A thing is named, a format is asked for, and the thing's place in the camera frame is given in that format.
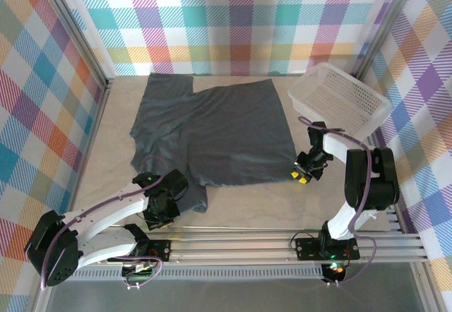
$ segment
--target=colorful plaid pattern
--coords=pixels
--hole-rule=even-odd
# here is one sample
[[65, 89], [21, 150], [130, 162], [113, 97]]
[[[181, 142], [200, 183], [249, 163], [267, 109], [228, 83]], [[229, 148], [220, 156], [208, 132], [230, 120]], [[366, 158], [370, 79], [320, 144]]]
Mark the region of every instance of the colorful plaid pattern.
[[400, 204], [452, 311], [452, 0], [408, 0], [365, 82], [393, 103], [381, 135]]
[[100, 36], [119, 75], [247, 76], [302, 73], [320, 61], [351, 70], [392, 0], [373, 10], [376, 1], [83, 0], [73, 7], [74, 14], [86, 8], [97, 29], [88, 36]]
[[100, 86], [48, 0], [0, 0], [0, 311], [24, 311], [23, 249], [42, 213], [67, 208]]

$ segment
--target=purple cable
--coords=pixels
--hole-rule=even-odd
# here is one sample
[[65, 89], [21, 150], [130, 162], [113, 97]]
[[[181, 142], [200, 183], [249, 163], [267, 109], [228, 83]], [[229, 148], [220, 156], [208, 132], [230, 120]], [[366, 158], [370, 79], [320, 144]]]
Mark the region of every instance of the purple cable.
[[349, 136], [346, 133], [343, 133], [343, 132], [340, 132], [340, 131], [331, 130], [329, 128], [324, 128], [324, 127], [312, 125], [312, 122], [308, 118], [306, 118], [304, 116], [299, 116], [298, 120], [301, 123], [303, 123], [304, 125], [306, 125], [308, 127], [311, 127], [311, 128], [314, 128], [316, 130], [320, 130], [320, 131], [336, 134], [337, 136], [344, 137], [344, 138], [352, 141], [353, 143], [357, 144], [358, 146], [360, 146], [361, 148], [363, 148], [366, 151], [366, 155], [367, 155], [366, 183], [364, 185], [364, 191], [363, 191], [363, 194], [362, 194], [361, 203], [359, 204], [359, 207], [358, 207], [355, 215], [353, 216], [353, 218], [350, 220], [350, 223], [348, 224], [348, 231], [351, 234], [354, 234], [356, 239], [368, 239], [368, 240], [370, 240], [373, 243], [373, 245], [374, 245], [374, 250], [372, 251], [372, 254], [369, 257], [369, 261], [367, 261], [366, 265], [364, 265], [361, 270], [359, 270], [351, 278], [348, 278], [348, 279], [342, 281], [342, 283], [345, 284], [346, 282], [351, 282], [352, 280], [354, 280], [357, 277], [359, 277], [369, 267], [369, 265], [371, 264], [371, 262], [375, 258], [375, 253], [376, 253], [376, 241], [375, 241], [374, 238], [372, 238], [370, 236], [358, 236], [358, 235], [355, 234], [356, 221], [358, 220], [359, 216], [361, 215], [362, 211], [364, 210], [364, 206], [366, 205], [366, 201], [367, 201], [367, 196], [369, 195], [371, 173], [372, 173], [372, 156], [371, 156], [371, 153], [370, 153], [370, 149], [367, 147], [366, 144], [360, 142], [359, 140], [357, 140], [356, 138], [353, 138], [352, 136]]
[[136, 194], [139, 193], [143, 193], [146, 192], [149, 188], [155, 187], [157, 186], [164, 178], [165, 174], [168, 172], [168, 166], [167, 163], [165, 162], [165, 160], [161, 157], [158, 157], [156, 155], [151, 155], [150, 157], [146, 158], [143, 161], [143, 164], [145, 164], [149, 159], [158, 159], [159, 161], [161, 161], [165, 167], [165, 172], [164, 175], [160, 176], [160, 178], [155, 182], [152, 183], [149, 186], [143, 187], [137, 191], [134, 192], [129, 192], [129, 193], [125, 193], [122, 196], [116, 196], [110, 199], [107, 199], [105, 201], [102, 201], [101, 203], [98, 203], [97, 205], [92, 206], [91, 208], [87, 209], [85, 212], [83, 212], [81, 215], [73, 218], [70, 222], [68, 222], [66, 225], [64, 225], [54, 236], [54, 238], [52, 239], [52, 241], [49, 244], [49, 247], [47, 248], [47, 251], [44, 255], [44, 260], [42, 261], [42, 269], [41, 269], [41, 280], [40, 280], [40, 286], [41, 286], [41, 290], [45, 289], [46, 287], [46, 273], [47, 273], [47, 267], [49, 265], [49, 258], [50, 258], [50, 253], [53, 250], [53, 248], [55, 247], [55, 244], [57, 243], [58, 238], [72, 225], [74, 225], [78, 219], [83, 219], [84, 217], [86, 217], [87, 215], [89, 215], [91, 212], [97, 210], [98, 208], [101, 208], [107, 204], [110, 204], [113, 201], [116, 200], [123, 200], [125, 198], [134, 196]]
[[[156, 273], [154, 273], [152, 275], [151, 278], [147, 279], [146, 281], [144, 281], [141, 285], [138, 285], [138, 283], [136, 284], [136, 288], [139, 289], [140, 287], [146, 285], [147, 283], [149, 283], [151, 280], [154, 280], [155, 277], [157, 277], [159, 275], [160, 272], [162, 272], [163, 269], [163, 261], [162, 259], [158, 258], [158, 257], [152, 257], [152, 256], [143, 256], [143, 257], [133, 257], [133, 256], [123, 256], [123, 257], [116, 257], [118, 259], [122, 259], [122, 260], [156, 260], [159, 263], [159, 267]], [[126, 277], [126, 281], [124, 282], [128, 288], [131, 287], [130, 283], [129, 283], [129, 279]]]

